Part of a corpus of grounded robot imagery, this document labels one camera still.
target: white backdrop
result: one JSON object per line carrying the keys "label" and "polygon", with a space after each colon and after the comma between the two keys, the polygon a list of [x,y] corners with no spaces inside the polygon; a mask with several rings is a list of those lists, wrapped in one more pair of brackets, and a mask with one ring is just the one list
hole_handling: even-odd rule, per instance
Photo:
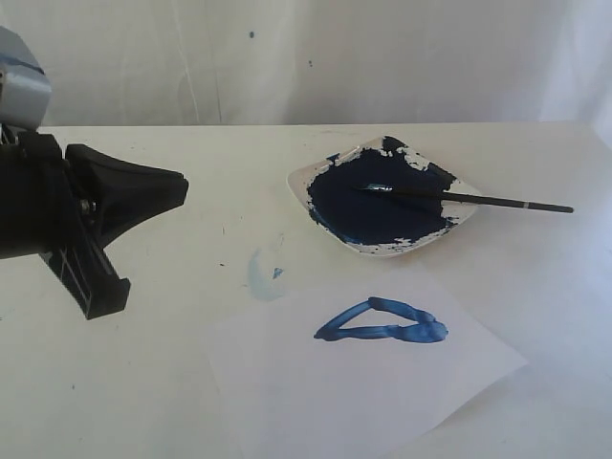
{"label": "white backdrop", "polygon": [[583,120],[612,143],[609,0],[0,0],[47,124]]}

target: blue triangle painting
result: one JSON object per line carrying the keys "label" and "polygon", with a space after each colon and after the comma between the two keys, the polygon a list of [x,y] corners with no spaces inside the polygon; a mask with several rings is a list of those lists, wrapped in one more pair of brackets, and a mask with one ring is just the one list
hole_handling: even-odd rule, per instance
{"label": "blue triangle painting", "polygon": [[[391,313],[417,322],[406,327],[400,325],[376,325],[368,327],[340,328],[352,318],[373,309]],[[393,299],[370,296],[367,301],[356,304],[323,325],[315,334],[315,339],[337,341],[339,339],[382,339],[394,338],[409,342],[438,342],[448,335],[448,329],[427,311],[415,309],[409,304]]]}

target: white paper sheet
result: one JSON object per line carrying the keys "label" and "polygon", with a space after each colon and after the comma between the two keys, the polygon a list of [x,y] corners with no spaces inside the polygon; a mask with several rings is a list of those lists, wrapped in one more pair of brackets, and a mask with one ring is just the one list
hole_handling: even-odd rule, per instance
{"label": "white paper sheet", "polygon": [[[448,337],[428,344],[313,338],[370,296],[434,314]],[[229,424],[246,458],[377,457],[434,428],[525,363],[418,263],[252,308],[207,334]],[[411,323],[368,311],[343,328]]]}

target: white table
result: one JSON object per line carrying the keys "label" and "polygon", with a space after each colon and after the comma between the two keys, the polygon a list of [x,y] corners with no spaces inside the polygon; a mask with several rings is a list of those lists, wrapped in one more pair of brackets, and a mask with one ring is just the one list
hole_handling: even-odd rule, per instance
{"label": "white table", "polygon": [[[127,161],[179,170],[187,203],[107,252],[132,281],[122,314],[85,321],[36,256],[0,262],[0,457],[239,458],[203,334],[252,305],[247,263],[284,235],[287,288],[421,260],[530,365],[392,457],[612,456],[612,154],[573,123],[64,127]],[[574,215],[481,208],[390,260],[317,228],[289,172],[396,136],[484,193]]]}

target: paintbrush handle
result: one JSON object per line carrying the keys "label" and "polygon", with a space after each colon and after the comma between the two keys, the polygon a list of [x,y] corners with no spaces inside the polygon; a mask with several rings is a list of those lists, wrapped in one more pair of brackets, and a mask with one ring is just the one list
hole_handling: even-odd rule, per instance
{"label": "paintbrush handle", "polygon": [[514,199],[492,198],[491,196],[475,196],[473,194],[449,193],[427,191],[405,187],[394,187],[390,191],[383,191],[396,196],[413,196],[419,198],[440,199],[457,203],[483,204],[487,206],[500,206],[503,208],[532,208],[534,210],[547,210],[549,212],[573,213],[574,209],[554,204],[531,203],[528,201],[515,201]]}

